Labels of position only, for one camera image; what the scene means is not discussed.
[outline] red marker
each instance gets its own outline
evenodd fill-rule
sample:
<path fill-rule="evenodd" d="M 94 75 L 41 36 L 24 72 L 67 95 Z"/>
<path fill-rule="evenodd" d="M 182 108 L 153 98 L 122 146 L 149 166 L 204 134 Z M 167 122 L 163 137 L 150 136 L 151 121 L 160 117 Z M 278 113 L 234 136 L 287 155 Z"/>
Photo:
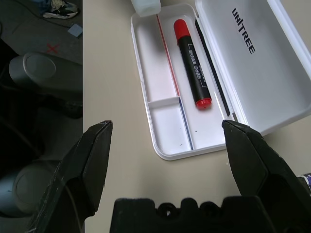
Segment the red marker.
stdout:
<path fill-rule="evenodd" d="M 177 20 L 174 24 L 174 30 L 186 68 L 194 103 L 198 109 L 205 110 L 212 104 L 212 98 L 186 22 L 182 19 Z"/>

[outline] white container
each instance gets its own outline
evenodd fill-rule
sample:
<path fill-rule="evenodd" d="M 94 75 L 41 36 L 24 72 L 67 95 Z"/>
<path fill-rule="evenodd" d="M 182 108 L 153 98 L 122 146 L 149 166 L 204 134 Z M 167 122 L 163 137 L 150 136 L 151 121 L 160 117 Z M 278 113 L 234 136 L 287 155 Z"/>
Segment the white container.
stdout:
<path fill-rule="evenodd" d="M 160 0 L 131 0 L 136 13 L 140 17 L 151 16 L 160 13 Z"/>
<path fill-rule="evenodd" d="M 276 18 L 271 2 L 231 0 L 224 4 L 219 0 L 197 0 L 200 17 L 188 4 L 162 7 L 158 19 L 166 46 L 157 16 L 132 16 L 151 137 L 161 158 L 175 160 L 224 149 L 224 119 L 237 120 L 265 135 L 311 113 L 310 53 L 299 34 L 287 27 L 291 22 L 286 12 Z M 213 99 L 211 109 L 206 111 L 199 111 L 193 101 L 173 29 L 178 19 L 187 23 Z M 287 35 L 292 36 L 293 46 Z"/>

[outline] shoe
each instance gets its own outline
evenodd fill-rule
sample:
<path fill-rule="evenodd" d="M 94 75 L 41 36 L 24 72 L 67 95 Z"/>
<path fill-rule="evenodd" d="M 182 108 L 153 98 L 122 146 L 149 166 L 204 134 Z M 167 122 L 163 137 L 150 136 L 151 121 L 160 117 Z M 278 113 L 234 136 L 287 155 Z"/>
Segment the shoe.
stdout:
<path fill-rule="evenodd" d="M 44 18 L 68 19 L 78 14 L 78 7 L 63 0 L 52 0 L 51 8 L 43 14 Z"/>

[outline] gray floor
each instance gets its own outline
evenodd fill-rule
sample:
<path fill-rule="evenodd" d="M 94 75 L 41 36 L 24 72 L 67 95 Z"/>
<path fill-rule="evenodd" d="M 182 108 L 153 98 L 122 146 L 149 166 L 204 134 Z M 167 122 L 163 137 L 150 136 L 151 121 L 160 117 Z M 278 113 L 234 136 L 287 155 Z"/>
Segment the gray floor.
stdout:
<path fill-rule="evenodd" d="M 18 0 L 25 4 L 32 12 L 39 16 L 38 9 L 29 0 Z M 71 0 L 81 9 L 79 15 L 72 19 L 48 19 L 48 21 L 71 27 L 78 24 L 82 27 L 82 0 Z M 16 53 L 38 51 L 46 53 L 50 48 L 58 45 L 57 53 L 50 51 L 49 54 L 68 59 L 82 64 L 83 38 L 75 37 L 68 33 L 68 28 L 51 24 L 32 15 L 25 7 L 16 0 L 0 0 L 0 22 L 2 23 L 1 38 Z"/>
<path fill-rule="evenodd" d="M 38 15 L 37 8 L 29 0 L 19 0 Z M 82 0 L 71 0 L 82 9 Z M 52 22 L 82 26 L 82 12 L 73 19 L 49 19 Z M 58 45 L 57 53 L 49 54 L 82 64 L 82 37 L 76 38 L 68 28 L 53 25 L 33 16 L 13 0 L 0 0 L 0 22 L 3 26 L 1 38 L 18 54 L 49 50 L 47 44 Z M 70 150 L 83 133 L 83 119 L 70 119 L 60 113 L 41 109 L 38 124 L 45 143 L 45 154 L 41 160 L 59 160 Z M 0 218 L 0 233 L 23 233 L 28 218 Z"/>

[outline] open case lid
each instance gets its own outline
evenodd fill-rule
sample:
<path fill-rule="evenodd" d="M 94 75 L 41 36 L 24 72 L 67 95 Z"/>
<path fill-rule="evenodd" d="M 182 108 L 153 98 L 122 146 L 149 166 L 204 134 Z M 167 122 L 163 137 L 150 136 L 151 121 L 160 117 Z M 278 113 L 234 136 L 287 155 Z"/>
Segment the open case lid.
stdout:
<path fill-rule="evenodd" d="M 310 114 L 310 53 L 297 32 L 287 38 L 289 18 L 277 18 L 266 0 L 197 0 L 196 8 L 239 122 L 267 134 Z"/>

